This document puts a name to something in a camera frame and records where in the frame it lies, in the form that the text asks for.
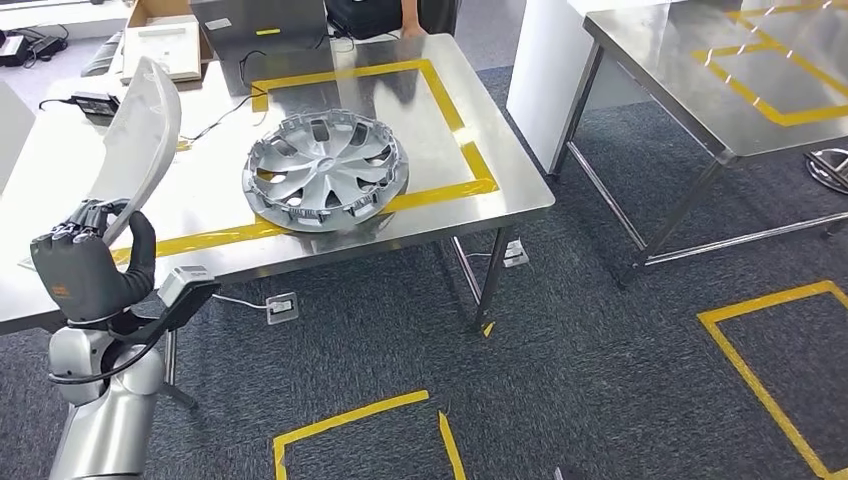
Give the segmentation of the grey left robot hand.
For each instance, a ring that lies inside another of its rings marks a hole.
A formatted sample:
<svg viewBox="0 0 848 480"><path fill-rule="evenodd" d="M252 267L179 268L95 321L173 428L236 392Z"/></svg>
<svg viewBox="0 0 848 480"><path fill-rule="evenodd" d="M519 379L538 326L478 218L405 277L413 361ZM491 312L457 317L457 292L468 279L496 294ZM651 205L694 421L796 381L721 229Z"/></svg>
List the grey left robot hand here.
<svg viewBox="0 0 848 480"><path fill-rule="evenodd" d="M143 300L152 290L156 237L147 217L129 210L127 199L87 199L63 222L33 238L30 257L42 283L63 315L94 323ZM104 242L108 217L129 215L133 235L126 271L115 265Z"/></svg>

